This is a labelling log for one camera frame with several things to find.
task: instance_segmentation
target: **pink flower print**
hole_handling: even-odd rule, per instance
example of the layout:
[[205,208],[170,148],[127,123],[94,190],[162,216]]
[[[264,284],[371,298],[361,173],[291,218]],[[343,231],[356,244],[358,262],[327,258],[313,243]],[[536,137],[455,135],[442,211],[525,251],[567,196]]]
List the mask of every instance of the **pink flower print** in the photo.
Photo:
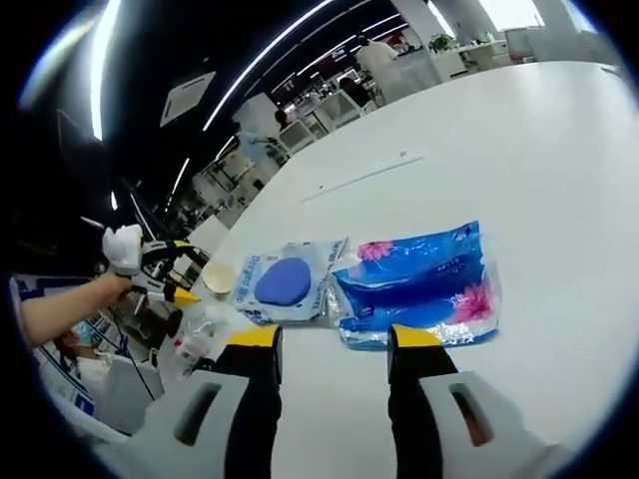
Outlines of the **pink flower print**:
[[374,261],[389,256],[391,248],[392,242],[390,241],[367,242],[357,249],[357,256],[364,260]]
[[446,321],[447,324],[483,319],[492,312],[490,296],[483,284],[467,286],[463,294],[458,294],[453,301],[455,314]]

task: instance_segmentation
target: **plastic bottle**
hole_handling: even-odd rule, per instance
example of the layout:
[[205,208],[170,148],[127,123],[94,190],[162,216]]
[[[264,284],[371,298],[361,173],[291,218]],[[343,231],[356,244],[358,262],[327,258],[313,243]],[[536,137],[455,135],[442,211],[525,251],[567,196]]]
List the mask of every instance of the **plastic bottle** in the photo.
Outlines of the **plastic bottle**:
[[176,345],[173,364],[178,378],[187,377],[193,372],[201,357],[209,352],[209,344],[202,337],[185,334]]
[[189,321],[182,338],[175,343],[173,369],[178,379],[187,377],[211,347],[215,324],[203,314],[195,321]]

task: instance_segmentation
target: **blue sponge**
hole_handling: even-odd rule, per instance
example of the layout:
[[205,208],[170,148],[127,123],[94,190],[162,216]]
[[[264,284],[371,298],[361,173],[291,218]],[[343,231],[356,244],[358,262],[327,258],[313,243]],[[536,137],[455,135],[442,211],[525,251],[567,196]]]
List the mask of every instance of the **blue sponge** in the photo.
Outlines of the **blue sponge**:
[[273,264],[263,274],[254,291],[255,298],[265,304],[293,306],[311,289],[311,269],[300,257],[287,257]]

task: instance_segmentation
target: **chair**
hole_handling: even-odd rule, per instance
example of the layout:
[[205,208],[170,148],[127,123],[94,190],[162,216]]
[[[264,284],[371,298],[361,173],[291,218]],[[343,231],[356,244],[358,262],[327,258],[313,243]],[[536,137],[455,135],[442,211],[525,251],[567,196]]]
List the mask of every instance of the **chair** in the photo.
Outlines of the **chair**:
[[328,125],[324,126],[330,132],[363,116],[361,108],[343,91],[327,97],[319,104],[318,110],[325,115]]
[[318,140],[313,132],[300,120],[296,120],[284,128],[280,132],[279,139],[289,156]]

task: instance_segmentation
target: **human arm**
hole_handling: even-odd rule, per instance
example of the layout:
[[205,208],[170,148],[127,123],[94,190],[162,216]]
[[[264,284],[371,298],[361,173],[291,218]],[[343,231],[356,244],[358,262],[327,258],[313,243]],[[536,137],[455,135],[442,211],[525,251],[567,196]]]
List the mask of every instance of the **human arm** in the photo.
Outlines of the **human arm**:
[[116,302],[130,287],[130,279],[106,273],[59,294],[27,299],[20,310],[29,344],[36,347],[54,339],[100,307]]

